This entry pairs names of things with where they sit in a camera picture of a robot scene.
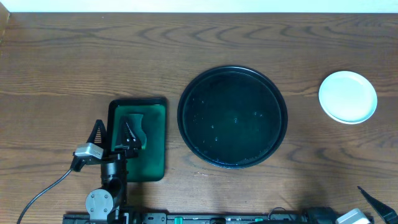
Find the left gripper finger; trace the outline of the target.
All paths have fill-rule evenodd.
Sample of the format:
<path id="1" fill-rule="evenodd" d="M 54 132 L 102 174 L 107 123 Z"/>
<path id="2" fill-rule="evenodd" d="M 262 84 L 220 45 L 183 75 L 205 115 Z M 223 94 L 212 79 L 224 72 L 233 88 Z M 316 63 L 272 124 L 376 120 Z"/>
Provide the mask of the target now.
<path id="1" fill-rule="evenodd" d="M 97 119 L 88 137 L 87 143 L 92 143 L 100 148 L 106 149 L 107 143 L 107 132 L 105 125 L 101 119 Z"/>
<path id="2" fill-rule="evenodd" d="M 142 149 L 141 140 L 133 131 L 132 123 L 127 116 L 123 116 L 119 122 L 118 140 L 115 149 L 117 150 L 139 150 Z"/>

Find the dark green sponge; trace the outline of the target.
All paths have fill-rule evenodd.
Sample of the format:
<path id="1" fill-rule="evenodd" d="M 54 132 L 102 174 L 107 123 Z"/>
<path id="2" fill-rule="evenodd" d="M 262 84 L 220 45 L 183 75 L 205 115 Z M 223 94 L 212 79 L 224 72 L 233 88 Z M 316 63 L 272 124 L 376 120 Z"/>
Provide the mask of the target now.
<path id="1" fill-rule="evenodd" d="M 141 140 L 142 149 L 145 149 L 147 146 L 147 136 L 142 128 L 142 114 L 127 114 L 124 115 L 129 118 L 132 123 L 133 131 L 137 134 L 137 137 Z"/>

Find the mint plate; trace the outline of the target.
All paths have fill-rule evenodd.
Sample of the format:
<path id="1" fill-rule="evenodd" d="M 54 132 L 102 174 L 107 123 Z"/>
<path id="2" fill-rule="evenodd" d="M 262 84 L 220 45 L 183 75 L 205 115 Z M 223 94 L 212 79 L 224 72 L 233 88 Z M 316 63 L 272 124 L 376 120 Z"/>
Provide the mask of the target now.
<path id="1" fill-rule="evenodd" d="M 339 122 L 339 123 L 343 123 L 343 124 L 349 124 L 349 125 L 354 125 L 354 124 L 360 124 L 363 123 L 365 121 L 367 121 L 373 114 L 372 113 L 368 113 L 364 116 L 359 116 L 359 117 L 355 117 L 354 119 L 345 119 L 345 118 L 341 118 L 341 117 L 337 117 L 332 115 L 331 113 L 329 113 L 328 111 L 325 112 L 331 119 Z"/>
<path id="2" fill-rule="evenodd" d="M 377 93 L 362 75 L 351 71 L 338 71 L 327 76 L 318 91 L 318 100 L 324 112 L 354 119 L 377 109 Z"/>

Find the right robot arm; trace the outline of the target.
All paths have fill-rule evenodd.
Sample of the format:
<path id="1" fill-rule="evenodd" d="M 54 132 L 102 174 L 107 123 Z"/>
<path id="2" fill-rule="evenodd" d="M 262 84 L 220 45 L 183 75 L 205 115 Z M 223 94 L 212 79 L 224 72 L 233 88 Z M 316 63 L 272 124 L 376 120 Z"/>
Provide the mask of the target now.
<path id="1" fill-rule="evenodd" d="M 363 188 L 358 186 L 360 193 L 366 199 L 368 204 L 381 217 L 386 224 L 397 224 L 397 212 L 390 206 L 382 203 L 376 198 L 370 196 Z M 331 223 L 331 224 L 370 224 L 371 217 L 367 217 L 360 209 L 354 208 L 348 213 L 338 216 L 335 211 L 329 207 L 309 208 L 303 211 L 307 217 L 308 223 Z"/>

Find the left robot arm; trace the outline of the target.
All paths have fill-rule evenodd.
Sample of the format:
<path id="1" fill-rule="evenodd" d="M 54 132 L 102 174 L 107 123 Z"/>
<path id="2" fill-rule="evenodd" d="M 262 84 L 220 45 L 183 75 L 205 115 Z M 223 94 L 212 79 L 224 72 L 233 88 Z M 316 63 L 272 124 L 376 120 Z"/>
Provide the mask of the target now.
<path id="1" fill-rule="evenodd" d="M 142 143 L 125 116 L 120 120 L 118 137 L 121 144 L 108 151 L 106 130 L 98 119 L 87 142 L 73 153 L 72 171 L 79 172 L 85 165 L 101 166 L 101 187 L 91 191 L 85 201 L 89 223 L 141 222 L 141 216 L 127 205 L 127 160 L 138 156 Z"/>

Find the green rectangular water tray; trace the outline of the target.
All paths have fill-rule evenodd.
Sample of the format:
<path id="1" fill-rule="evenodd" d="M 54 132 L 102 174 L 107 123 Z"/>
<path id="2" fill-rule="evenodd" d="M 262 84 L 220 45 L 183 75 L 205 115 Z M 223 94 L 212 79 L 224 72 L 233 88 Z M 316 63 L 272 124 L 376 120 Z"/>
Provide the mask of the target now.
<path id="1" fill-rule="evenodd" d="M 165 143 L 167 127 L 167 100 L 165 98 L 131 98 L 113 100 L 108 108 L 108 147 L 115 151 L 119 122 L 127 114 L 142 114 L 142 128 L 147 146 L 139 156 L 128 159 L 128 182 L 155 182 L 165 174 Z"/>

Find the round black tray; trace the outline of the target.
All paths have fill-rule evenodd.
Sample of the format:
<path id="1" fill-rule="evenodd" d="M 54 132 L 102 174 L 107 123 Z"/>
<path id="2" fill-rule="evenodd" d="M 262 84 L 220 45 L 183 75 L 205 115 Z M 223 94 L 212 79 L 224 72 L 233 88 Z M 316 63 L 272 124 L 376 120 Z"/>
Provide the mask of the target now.
<path id="1" fill-rule="evenodd" d="M 177 123 L 200 159 L 244 169 L 276 152 L 287 132 L 288 112 L 270 78 L 252 68 L 225 65 L 202 72 L 186 86 Z"/>

